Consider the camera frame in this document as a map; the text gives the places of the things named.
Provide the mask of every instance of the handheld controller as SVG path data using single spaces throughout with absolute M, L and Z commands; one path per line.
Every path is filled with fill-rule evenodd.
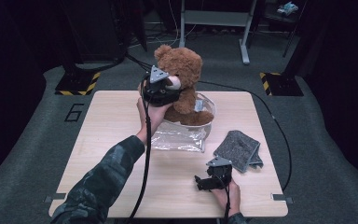
M 179 100 L 181 90 L 167 88 L 172 84 L 168 79 L 170 75 L 153 65 L 151 73 L 146 77 L 143 90 L 144 99 L 152 105 L 162 106 Z
M 209 168 L 206 171 L 210 178 L 201 179 L 194 176 L 199 190 L 202 189 L 224 189 L 231 182 L 232 165 L 231 161 L 222 157 L 216 157 L 206 163 Z

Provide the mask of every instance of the hand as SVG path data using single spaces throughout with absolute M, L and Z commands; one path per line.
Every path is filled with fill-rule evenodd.
M 235 183 L 234 179 L 231 179 L 231 182 L 228 184 L 229 188 L 229 201 L 230 201 L 230 209 L 228 211 L 228 216 L 231 217 L 234 214 L 240 212 L 240 204 L 241 204 L 241 190 L 240 186 Z M 227 193 L 225 189 L 211 189 L 214 197 L 219 202 L 220 207 L 223 210 L 226 210 L 227 205 Z
M 153 106 L 153 105 L 148 106 L 147 111 L 148 111 L 148 115 L 150 117 L 152 136 L 156 132 L 158 126 L 164 120 L 165 112 L 171 105 L 172 104 L 167 104 L 167 105 L 163 105 L 163 106 Z M 136 104 L 136 106 L 138 107 L 139 118 L 141 120 L 141 130 L 136 134 L 136 136 L 144 144 L 146 144 L 146 142 L 147 142 L 146 113 L 145 113 L 144 103 L 143 103 L 141 97 L 138 99 L 138 103 Z

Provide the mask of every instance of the teddy bear ear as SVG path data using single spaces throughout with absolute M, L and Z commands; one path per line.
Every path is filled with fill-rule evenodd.
M 155 50 L 155 58 L 157 60 L 159 60 L 160 58 L 162 58 L 162 56 L 164 54 L 166 54 L 167 52 L 169 52 L 171 50 L 171 46 L 168 45 L 161 45 L 158 49 Z

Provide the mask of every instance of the black curtain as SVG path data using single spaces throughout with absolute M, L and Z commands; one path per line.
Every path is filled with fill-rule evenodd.
M 305 77 L 327 131 L 358 169 L 358 1 L 331 5 L 321 0 L 313 5 L 324 14 L 313 14 L 310 21 L 318 22 L 306 28 L 316 33 L 302 35 L 284 74 Z
M 46 88 L 32 46 L 15 20 L 21 17 L 17 12 L 12 14 L 0 1 L 0 164 L 16 144 Z M 22 16 L 32 19 L 29 14 Z

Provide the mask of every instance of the teddy bear leg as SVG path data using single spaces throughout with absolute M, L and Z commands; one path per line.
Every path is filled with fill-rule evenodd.
M 189 125 L 200 126 L 207 124 L 213 120 L 214 116 L 209 111 L 200 111 L 194 114 L 192 120 L 189 122 Z
M 164 118 L 170 122 L 178 122 L 182 120 L 182 116 L 179 112 L 177 112 L 173 106 L 168 108 L 167 112 L 165 112 Z

